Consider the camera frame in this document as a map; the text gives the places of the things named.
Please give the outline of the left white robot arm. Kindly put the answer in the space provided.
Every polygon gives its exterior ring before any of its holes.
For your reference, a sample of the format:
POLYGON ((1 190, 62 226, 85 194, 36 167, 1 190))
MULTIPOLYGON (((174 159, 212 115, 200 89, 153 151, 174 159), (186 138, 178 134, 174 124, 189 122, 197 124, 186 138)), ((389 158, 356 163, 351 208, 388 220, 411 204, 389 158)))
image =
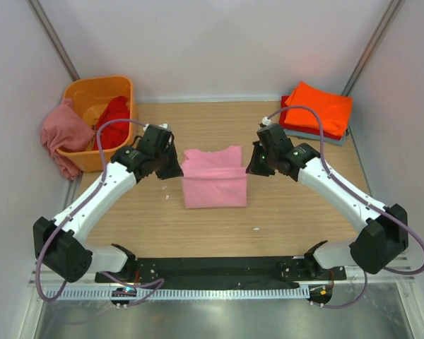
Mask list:
POLYGON ((88 246, 89 233, 101 217, 142 179, 181 177, 174 135, 167 124, 149 124, 136 145, 119 148, 102 174, 69 207, 51 220, 41 217, 33 225, 37 266, 46 266, 69 283, 86 273, 105 279, 132 279, 136 256, 118 245, 88 246))

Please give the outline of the pink t-shirt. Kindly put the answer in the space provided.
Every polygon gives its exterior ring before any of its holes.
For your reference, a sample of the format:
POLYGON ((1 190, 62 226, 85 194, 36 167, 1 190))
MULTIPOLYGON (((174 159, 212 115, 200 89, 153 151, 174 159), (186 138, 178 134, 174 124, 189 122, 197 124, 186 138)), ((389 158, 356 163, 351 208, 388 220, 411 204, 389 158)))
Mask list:
POLYGON ((247 173, 242 166, 241 146, 215 152, 185 150, 181 168, 185 208, 247 206, 247 173))

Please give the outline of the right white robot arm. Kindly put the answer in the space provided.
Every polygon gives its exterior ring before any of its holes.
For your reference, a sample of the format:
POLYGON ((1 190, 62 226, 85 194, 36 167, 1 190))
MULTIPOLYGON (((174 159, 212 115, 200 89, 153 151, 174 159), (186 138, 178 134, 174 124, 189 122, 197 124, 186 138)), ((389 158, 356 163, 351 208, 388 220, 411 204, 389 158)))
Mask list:
POLYGON ((338 266, 358 266, 376 274, 408 248, 408 232, 399 223, 407 222, 406 211, 377 201, 330 168, 324 156, 312 146, 293 145, 278 124, 257 131, 248 174, 269 177, 280 173, 325 198, 357 232, 342 242, 320 242, 307 255, 325 270, 338 266))

